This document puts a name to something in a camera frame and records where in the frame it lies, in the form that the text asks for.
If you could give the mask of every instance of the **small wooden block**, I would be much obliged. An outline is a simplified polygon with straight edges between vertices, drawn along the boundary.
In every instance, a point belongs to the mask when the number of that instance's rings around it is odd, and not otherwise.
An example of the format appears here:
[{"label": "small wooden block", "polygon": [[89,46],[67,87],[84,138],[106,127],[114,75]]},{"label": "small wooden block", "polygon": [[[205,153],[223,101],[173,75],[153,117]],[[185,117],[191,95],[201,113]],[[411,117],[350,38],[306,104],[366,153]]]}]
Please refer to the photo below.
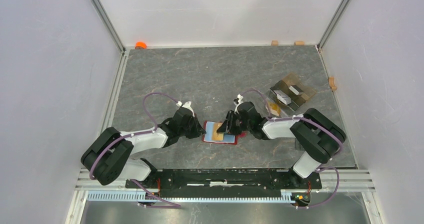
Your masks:
[{"label": "small wooden block", "polygon": [[337,90],[337,86],[334,84],[334,76],[328,78],[328,84],[330,85],[331,90],[334,92]]},{"label": "small wooden block", "polygon": [[303,40],[297,40],[297,41],[294,42],[294,45],[295,46],[304,46],[305,42]]},{"label": "small wooden block", "polygon": [[280,107],[277,104],[275,104],[274,102],[271,102],[271,101],[267,101],[267,102],[268,102],[269,108],[271,109],[271,111],[270,111],[271,114],[274,115],[274,116],[279,117],[280,114],[281,114]]},{"label": "small wooden block", "polygon": [[222,123],[216,122],[213,124],[212,140],[213,141],[222,141],[224,140],[224,133],[217,133],[218,128]]}]

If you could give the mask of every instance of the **orange object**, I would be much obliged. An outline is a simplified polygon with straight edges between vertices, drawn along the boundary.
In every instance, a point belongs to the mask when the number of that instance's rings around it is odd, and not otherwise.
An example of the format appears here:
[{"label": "orange object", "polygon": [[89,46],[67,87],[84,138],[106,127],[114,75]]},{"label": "orange object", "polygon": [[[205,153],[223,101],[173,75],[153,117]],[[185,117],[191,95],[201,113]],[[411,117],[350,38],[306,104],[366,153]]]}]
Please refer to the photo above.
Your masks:
[{"label": "orange object", "polygon": [[335,90],[337,90],[337,86],[334,83],[334,76],[330,76],[328,78],[328,84],[330,85],[331,90],[334,92]]},{"label": "orange object", "polygon": [[272,101],[267,101],[267,102],[268,102],[269,108],[271,109],[271,114],[279,117],[280,114],[281,114],[281,108]]},{"label": "orange object", "polygon": [[139,41],[135,44],[135,49],[146,49],[146,48],[147,48],[147,45],[144,42]]},{"label": "orange object", "polygon": [[297,41],[294,42],[294,45],[295,46],[304,46],[305,42],[303,40],[297,40]]},{"label": "orange object", "polygon": [[222,141],[224,140],[224,133],[217,133],[218,128],[220,128],[222,123],[215,122],[213,124],[213,132],[212,132],[212,141]]},{"label": "orange object", "polygon": [[157,182],[157,194],[161,196],[161,179],[158,178],[156,182]]}]

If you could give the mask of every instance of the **gray marble tabletop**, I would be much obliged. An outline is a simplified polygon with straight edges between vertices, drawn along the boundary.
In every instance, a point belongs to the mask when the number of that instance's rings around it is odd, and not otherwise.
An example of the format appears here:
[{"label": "gray marble tabletop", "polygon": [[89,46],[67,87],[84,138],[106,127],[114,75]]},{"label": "gray marble tabletop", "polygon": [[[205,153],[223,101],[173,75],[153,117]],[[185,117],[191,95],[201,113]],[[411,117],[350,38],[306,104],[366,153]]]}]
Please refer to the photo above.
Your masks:
[{"label": "gray marble tabletop", "polygon": [[[119,93],[113,126],[119,131],[151,128],[142,108],[143,97],[163,92],[182,102],[191,101],[200,123],[223,121],[234,109],[233,99],[249,88],[265,92],[288,73],[296,73],[316,95],[297,114],[315,108],[343,128],[327,74],[314,46],[205,47],[131,50]],[[263,106],[255,93],[246,101]],[[148,110],[158,123],[172,117],[177,107],[163,96],[150,96]],[[329,166],[354,167],[347,141]],[[289,168],[302,155],[293,138],[257,140],[248,134],[237,145],[206,143],[184,137],[167,148],[142,152],[157,168]]]}]

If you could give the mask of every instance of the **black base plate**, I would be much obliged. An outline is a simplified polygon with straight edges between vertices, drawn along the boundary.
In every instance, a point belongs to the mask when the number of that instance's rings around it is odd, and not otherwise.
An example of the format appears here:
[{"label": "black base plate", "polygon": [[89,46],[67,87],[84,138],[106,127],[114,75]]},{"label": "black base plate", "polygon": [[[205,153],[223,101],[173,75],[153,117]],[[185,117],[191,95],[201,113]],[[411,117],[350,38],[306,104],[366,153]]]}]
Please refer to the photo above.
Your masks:
[{"label": "black base plate", "polygon": [[[163,198],[278,198],[281,189],[307,190],[308,182],[312,189],[322,188],[318,173],[313,172],[297,187],[290,182],[290,176],[288,170],[276,168],[161,169],[152,171],[141,183],[149,189],[158,189],[160,183]],[[239,185],[211,186],[211,182]],[[139,188],[130,180],[125,187]]]}]

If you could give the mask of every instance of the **black bracket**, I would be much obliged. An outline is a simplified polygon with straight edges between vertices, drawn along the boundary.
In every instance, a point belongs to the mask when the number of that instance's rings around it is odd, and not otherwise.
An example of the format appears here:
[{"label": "black bracket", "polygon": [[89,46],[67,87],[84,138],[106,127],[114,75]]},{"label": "black bracket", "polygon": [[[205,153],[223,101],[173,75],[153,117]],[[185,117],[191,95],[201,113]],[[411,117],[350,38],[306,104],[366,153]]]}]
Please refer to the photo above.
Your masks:
[{"label": "black bracket", "polygon": [[[318,110],[309,108],[303,117],[324,127],[342,143],[345,142],[345,132]],[[296,122],[290,127],[290,131],[309,156],[322,164],[327,163],[339,149],[339,144],[333,138],[305,121]]]},{"label": "black bracket", "polygon": [[[121,136],[120,132],[114,127],[106,128],[100,136],[93,142],[88,150],[82,155],[81,163],[88,170],[91,169],[100,153],[114,140]],[[97,163],[93,175],[102,185],[108,185],[121,174],[125,163],[133,150],[131,141],[122,139],[112,146],[112,151],[108,150],[106,154]]]},{"label": "black bracket", "polygon": [[225,121],[216,132],[238,136],[244,131],[249,131],[259,140],[269,140],[262,131],[261,125],[266,120],[256,111],[255,105],[251,101],[247,101],[238,105],[237,113],[233,110],[228,111]]},{"label": "black bracket", "polygon": [[[275,198],[281,197],[283,189],[307,190],[309,184],[312,189],[323,188],[320,174],[315,172],[294,185],[290,171],[276,168],[154,170],[141,184],[159,189],[163,198]],[[125,187],[139,188],[129,180]]]},{"label": "black bracket", "polygon": [[193,139],[206,134],[197,115],[185,107],[180,107],[173,117],[165,119],[158,127],[168,136],[164,148],[175,144],[180,137]]}]

